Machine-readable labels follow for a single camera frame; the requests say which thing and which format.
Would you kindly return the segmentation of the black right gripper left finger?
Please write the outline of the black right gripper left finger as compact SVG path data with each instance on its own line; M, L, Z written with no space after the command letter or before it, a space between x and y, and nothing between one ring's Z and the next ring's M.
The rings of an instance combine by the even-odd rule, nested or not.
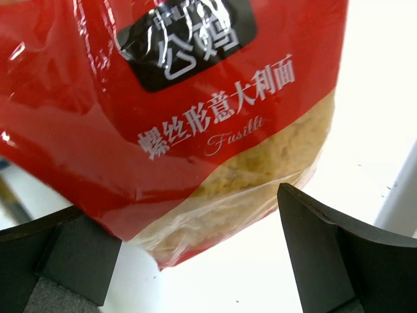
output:
M120 247L75 207L1 230L1 311L99 312Z

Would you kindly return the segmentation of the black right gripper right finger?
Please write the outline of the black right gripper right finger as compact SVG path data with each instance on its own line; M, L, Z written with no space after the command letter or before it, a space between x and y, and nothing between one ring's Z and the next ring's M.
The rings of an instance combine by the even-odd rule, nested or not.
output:
M416 240L279 185L278 206L303 312L415 312Z

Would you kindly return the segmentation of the red fusilli pasta bag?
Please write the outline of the red fusilli pasta bag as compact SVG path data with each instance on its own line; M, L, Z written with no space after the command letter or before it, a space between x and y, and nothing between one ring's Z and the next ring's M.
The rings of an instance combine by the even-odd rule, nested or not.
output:
M3 1L1 156L173 267L313 175L346 1Z

